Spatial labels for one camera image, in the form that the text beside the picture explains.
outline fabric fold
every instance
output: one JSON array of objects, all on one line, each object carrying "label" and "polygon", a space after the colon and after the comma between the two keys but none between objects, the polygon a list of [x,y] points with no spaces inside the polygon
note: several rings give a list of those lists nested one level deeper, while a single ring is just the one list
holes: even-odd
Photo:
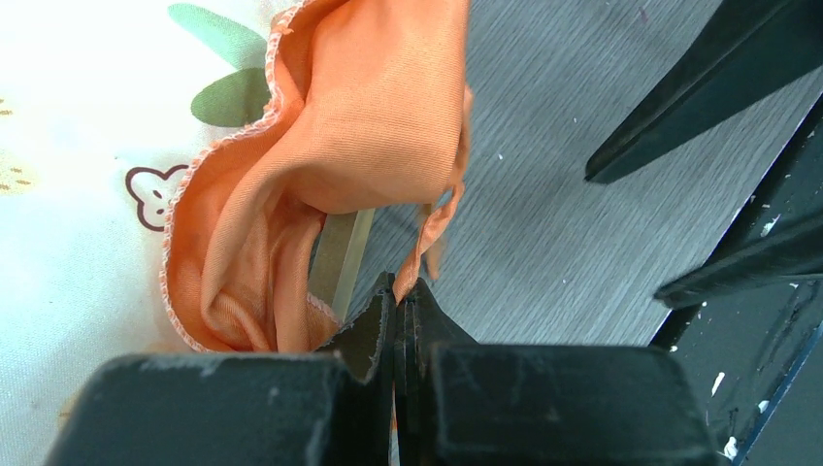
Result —
[{"label": "fabric fold", "polygon": [[468,11],[313,0],[275,17],[263,118],[192,161],[166,216],[161,288],[193,349],[314,350],[340,326],[307,290],[325,216],[450,192],[398,272],[408,293],[465,190]]}]

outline beige strip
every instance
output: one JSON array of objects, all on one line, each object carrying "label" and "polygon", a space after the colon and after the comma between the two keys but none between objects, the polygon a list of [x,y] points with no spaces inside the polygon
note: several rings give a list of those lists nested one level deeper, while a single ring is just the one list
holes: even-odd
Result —
[{"label": "beige strip", "polygon": [[375,210],[328,216],[309,273],[309,292],[346,319]]}]

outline blue line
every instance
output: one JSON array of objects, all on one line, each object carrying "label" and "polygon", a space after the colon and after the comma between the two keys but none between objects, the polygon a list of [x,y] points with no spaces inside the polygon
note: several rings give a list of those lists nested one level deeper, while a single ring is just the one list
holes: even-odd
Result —
[{"label": "blue line", "polygon": [[803,349],[800,351],[800,354],[795,358],[794,362],[792,363],[792,367],[789,368],[789,371],[786,373],[786,376],[783,378],[783,382],[780,383],[780,386],[774,392],[774,396],[769,401],[769,406],[766,410],[757,418],[757,423],[754,424],[754,428],[752,429],[751,433],[748,435],[746,439],[745,445],[743,445],[738,450],[738,455],[735,456],[735,459],[732,461],[733,466],[741,466],[743,461],[745,460],[748,453],[751,451],[751,448],[757,442],[757,439],[760,438],[760,434],[763,433],[763,429],[766,428],[766,424],[772,420],[772,416],[774,412],[777,410],[777,406],[783,401],[783,398],[786,396],[786,393],[789,392],[791,389],[792,384],[794,384],[795,379],[798,377],[800,370],[803,369],[803,366],[806,365],[806,361],[808,361],[808,357],[811,356],[811,352],[817,346],[817,343],[820,341],[820,338],[823,337],[823,322],[820,322],[817,325],[817,329],[815,329],[814,333],[808,337],[806,344],[804,345]]}]

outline black pointed object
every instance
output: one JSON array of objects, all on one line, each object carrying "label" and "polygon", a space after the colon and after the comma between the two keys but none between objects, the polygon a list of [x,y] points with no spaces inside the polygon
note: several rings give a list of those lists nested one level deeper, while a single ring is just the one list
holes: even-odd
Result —
[{"label": "black pointed object", "polygon": [[612,183],[823,64],[823,2],[724,0],[672,70],[586,164]]},{"label": "black pointed object", "polygon": [[672,309],[770,283],[817,280],[823,273],[823,212],[661,286],[654,298]]}]

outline brown outline drawing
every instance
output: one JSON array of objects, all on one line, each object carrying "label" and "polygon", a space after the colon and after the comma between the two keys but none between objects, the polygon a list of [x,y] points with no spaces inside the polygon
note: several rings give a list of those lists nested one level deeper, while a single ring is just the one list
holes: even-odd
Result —
[{"label": "brown outline drawing", "polygon": [[[154,168],[134,167],[131,170],[129,170],[128,172],[126,172],[126,179],[125,179],[126,190],[128,191],[129,195],[132,197],[132,199],[137,201],[137,220],[145,228],[147,228],[151,231],[157,231],[157,232],[163,231],[162,226],[154,226],[151,223],[149,223],[148,220],[146,220],[146,215],[143,212],[143,210],[146,206],[146,201],[141,199],[140,196],[138,196],[137,193],[134,192],[134,189],[131,187],[132,179],[135,176],[137,176],[137,174],[139,174],[139,173],[151,173],[151,174],[153,174],[157,177],[160,177],[160,180],[165,182],[169,178],[171,178],[172,175],[177,173],[178,170],[185,170],[186,168],[188,168],[188,165],[175,165],[174,167],[170,168],[167,172],[163,173],[160,170],[157,170],[157,169],[154,169]],[[160,196],[160,193],[157,192],[157,190],[154,190],[153,193],[154,193],[155,196],[162,199],[162,196]]]}]

